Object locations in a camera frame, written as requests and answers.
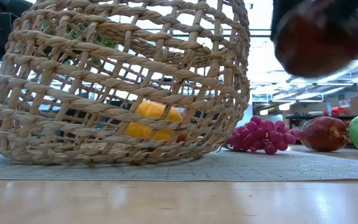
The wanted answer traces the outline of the large red apple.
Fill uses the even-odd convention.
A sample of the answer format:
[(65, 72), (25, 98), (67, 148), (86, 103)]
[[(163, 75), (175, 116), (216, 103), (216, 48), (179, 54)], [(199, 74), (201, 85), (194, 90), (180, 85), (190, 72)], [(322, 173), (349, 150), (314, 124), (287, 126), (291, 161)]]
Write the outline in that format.
[(330, 116), (319, 116), (307, 121), (301, 129), (301, 143), (319, 152), (342, 149), (349, 142), (345, 123)]

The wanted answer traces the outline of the red item on rack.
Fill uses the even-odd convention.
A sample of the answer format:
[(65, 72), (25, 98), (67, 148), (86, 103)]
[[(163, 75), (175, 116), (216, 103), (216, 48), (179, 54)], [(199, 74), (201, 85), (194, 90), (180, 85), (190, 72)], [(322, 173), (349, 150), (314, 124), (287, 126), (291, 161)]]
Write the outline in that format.
[(330, 109), (323, 110), (324, 116), (345, 116), (346, 110), (343, 107), (332, 107)]

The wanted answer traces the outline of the dark red apple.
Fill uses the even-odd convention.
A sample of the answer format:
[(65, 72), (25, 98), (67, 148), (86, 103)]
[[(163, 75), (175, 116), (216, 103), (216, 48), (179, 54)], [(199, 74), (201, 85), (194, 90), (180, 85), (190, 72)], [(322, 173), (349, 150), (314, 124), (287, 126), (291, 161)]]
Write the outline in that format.
[(349, 65), (354, 50), (354, 0), (294, 0), (272, 40), (290, 75), (316, 78)]

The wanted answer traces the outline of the dark round plant pot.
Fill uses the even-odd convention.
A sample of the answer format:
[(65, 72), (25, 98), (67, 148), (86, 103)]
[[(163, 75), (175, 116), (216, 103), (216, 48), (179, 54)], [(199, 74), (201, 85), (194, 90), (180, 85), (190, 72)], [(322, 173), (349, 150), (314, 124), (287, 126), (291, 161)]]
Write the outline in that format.
[(106, 118), (102, 118), (98, 115), (96, 115), (94, 118), (92, 113), (87, 113), (85, 111), (75, 109), (68, 109), (63, 116), (62, 121), (97, 129), (101, 129), (107, 125)]

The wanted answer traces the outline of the green leafy plant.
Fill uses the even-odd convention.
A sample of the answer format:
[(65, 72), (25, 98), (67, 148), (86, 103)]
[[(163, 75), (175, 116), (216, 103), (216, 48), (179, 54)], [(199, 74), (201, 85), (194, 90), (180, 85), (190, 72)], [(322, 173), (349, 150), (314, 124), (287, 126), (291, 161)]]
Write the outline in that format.
[[(44, 32), (45, 34), (49, 34), (49, 35), (55, 35), (56, 34), (56, 28), (54, 28), (55, 24), (50, 25), (50, 23), (48, 21), (44, 21), (43, 25), (42, 25), (42, 32)], [(73, 40), (78, 40), (81, 42), (86, 42), (86, 34), (85, 31), (88, 28), (88, 24), (87, 23), (77, 23), (74, 25), (67, 25), (67, 29), (66, 29), (66, 38), (67, 39), (73, 39)], [(111, 39), (105, 39), (103, 37), (103, 35), (101, 34), (94, 34), (94, 38), (93, 41), (95, 44), (98, 45), (103, 45), (105, 47), (110, 47), (110, 48), (117, 48), (117, 43), (115, 43), (115, 41), (111, 40)], [(78, 65), (79, 64), (79, 59), (77, 59), (75, 57), (75, 55), (79, 55), (81, 54), (80, 50), (71, 50), (71, 54), (73, 54), (73, 56), (71, 56), (70, 54), (65, 54), (64, 52), (60, 52), (60, 55), (58, 57), (58, 61), (64, 64), (68, 64), (68, 65)]]

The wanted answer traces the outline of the yellow bell pepper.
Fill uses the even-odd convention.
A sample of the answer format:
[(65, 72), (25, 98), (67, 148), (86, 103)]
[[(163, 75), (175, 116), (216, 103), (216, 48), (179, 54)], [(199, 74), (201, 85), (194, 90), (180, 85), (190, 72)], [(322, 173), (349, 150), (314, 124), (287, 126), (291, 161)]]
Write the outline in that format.
[[(164, 109), (165, 105), (161, 105), (153, 101), (143, 101), (137, 107), (135, 113), (146, 117), (161, 118)], [(170, 109), (167, 115), (167, 119), (171, 122), (182, 122), (181, 113), (176, 108)], [(127, 129), (125, 130), (125, 135), (131, 136), (133, 138), (147, 138), (152, 131), (153, 129), (146, 125), (130, 122)], [(152, 140), (169, 140), (172, 135), (173, 131), (169, 129), (159, 129), (152, 137)]]

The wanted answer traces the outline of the grey woven placemat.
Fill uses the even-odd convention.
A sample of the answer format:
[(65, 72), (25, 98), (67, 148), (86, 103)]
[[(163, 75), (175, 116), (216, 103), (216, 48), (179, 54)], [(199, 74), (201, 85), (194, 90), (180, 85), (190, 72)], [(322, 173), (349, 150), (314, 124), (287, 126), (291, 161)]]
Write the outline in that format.
[(14, 162), (0, 155), (0, 179), (228, 182), (358, 180), (358, 160), (296, 151), (284, 151), (272, 156), (220, 151), (195, 160), (140, 166), (43, 166)]

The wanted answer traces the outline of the pink grape bunch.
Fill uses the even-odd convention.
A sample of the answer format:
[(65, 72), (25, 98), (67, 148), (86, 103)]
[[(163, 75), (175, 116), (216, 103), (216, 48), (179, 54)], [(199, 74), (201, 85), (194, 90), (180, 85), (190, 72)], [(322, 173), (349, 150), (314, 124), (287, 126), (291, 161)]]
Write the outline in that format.
[(272, 155), (277, 151), (286, 151), (302, 135), (300, 130), (290, 129), (283, 121), (262, 120), (260, 116), (253, 116), (249, 122), (234, 129), (226, 144), (232, 151), (264, 151)]

